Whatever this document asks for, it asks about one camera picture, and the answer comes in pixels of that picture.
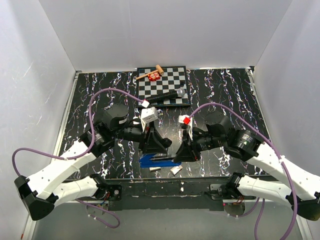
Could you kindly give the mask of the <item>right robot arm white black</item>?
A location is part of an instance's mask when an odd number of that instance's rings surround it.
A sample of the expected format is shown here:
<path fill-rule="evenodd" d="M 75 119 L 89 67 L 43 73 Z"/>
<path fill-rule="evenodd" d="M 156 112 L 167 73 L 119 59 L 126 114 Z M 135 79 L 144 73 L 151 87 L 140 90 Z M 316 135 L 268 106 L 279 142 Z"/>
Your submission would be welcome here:
<path fill-rule="evenodd" d="M 176 152 L 175 163 L 195 162 L 201 152 L 223 148 L 233 158 L 264 170 L 277 182 L 253 179 L 241 173 L 233 173 L 218 195 L 237 199 L 240 196 L 264 198 L 293 208 L 307 220 L 320 218 L 320 178 L 294 163 L 285 156 L 277 157 L 275 151 L 256 133 L 235 129 L 230 119 L 219 111 L 206 116 L 207 130 L 192 127 L 192 118 L 178 118 L 183 131 L 182 143 Z"/>

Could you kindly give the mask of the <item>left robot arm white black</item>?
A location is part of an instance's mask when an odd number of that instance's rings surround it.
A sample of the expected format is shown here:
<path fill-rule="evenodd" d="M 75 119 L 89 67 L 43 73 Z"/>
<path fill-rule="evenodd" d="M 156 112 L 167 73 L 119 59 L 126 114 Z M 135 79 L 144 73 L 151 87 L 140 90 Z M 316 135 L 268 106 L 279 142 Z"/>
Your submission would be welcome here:
<path fill-rule="evenodd" d="M 79 198 L 120 200 L 122 186 L 108 183 L 97 173 L 76 181 L 66 179 L 112 149 L 119 139 L 137 142 L 143 154 L 166 154 L 172 141 L 161 137 L 154 126 L 158 118 L 156 108 L 145 108 L 141 113 L 141 119 L 128 120 L 125 105 L 111 106 L 93 129 L 83 133 L 59 159 L 28 177 L 18 176 L 14 184 L 32 220 L 41 220 L 55 207 Z"/>

